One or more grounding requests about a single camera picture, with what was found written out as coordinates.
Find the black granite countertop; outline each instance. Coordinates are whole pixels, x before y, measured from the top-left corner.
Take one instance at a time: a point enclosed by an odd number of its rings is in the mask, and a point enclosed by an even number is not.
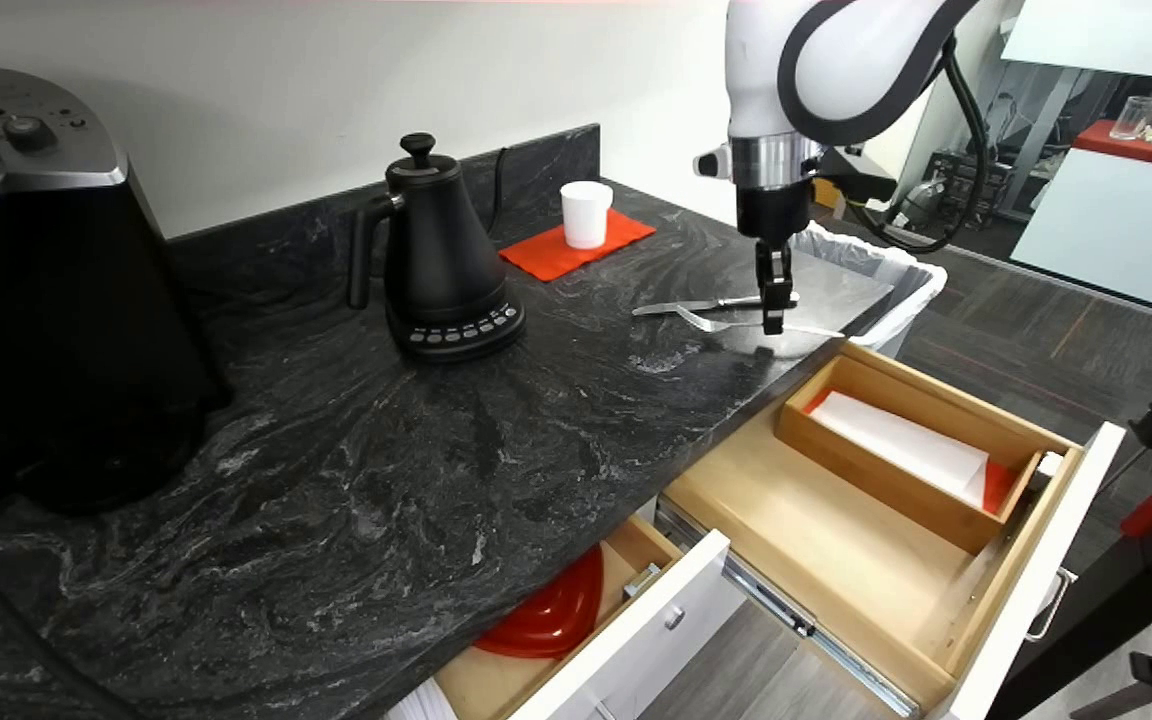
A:
[[[338,306],[338,218],[292,211],[175,246],[234,387],[170,486],[54,519],[0,504],[0,715],[376,715],[607,537],[782,382],[632,302],[752,288],[734,232],[654,223],[554,285],[508,271],[529,337],[405,362]]]

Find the floor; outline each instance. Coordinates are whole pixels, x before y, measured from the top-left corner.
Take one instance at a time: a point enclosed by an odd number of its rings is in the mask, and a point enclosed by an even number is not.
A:
[[[978,257],[993,257],[993,261],[1008,261],[1013,246],[1020,245],[1020,232],[1023,223],[1020,218],[984,218],[984,223],[971,223],[957,234],[957,246],[971,246]]]
[[[917,320],[899,361],[953,378],[1070,439],[1098,420],[1133,422],[1152,402],[1152,306],[965,246],[936,251],[945,296]],[[1112,476],[1074,537],[1086,568],[1152,493],[1152,454]]]
[[[1098,658],[1086,675],[1056,693],[1028,720],[1109,720],[1093,715],[1109,697],[1138,693],[1129,650],[1152,654],[1152,629]],[[741,609],[714,638],[654,697],[643,720],[893,720],[893,710],[815,654],[812,645],[782,633],[752,604]],[[1152,701],[1119,720],[1152,720]]]

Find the wooden tray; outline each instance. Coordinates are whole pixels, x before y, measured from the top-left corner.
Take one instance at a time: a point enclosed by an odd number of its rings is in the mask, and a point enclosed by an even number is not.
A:
[[[941,493],[862,442],[823,428],[812,416],[812,402],[828,392],[857,395],[988,452],[984,497],[993,513]],[[965,553],[978,553],[1008,522],[1039,452],[1051,446],[1049,430],[1016,422],[1013,416],[857,345],[843,345],[800,392],[782,401],[775,413],[775,434]]]

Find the white paper cup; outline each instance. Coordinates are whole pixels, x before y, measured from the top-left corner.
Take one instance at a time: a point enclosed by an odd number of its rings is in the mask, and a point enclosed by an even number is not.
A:
[[[600,246],[607,239],[613,186],[577,181],[560,186],[569,246]]]

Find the kettle handle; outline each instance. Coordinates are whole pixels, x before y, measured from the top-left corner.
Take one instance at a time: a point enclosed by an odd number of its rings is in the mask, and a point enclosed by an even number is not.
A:
[[[372,195],[366,207],[356,216],[352,239],[346,239],[346,306],[366,306],[372,292],[372,246],[376,227],[394,211],[391,195]]]

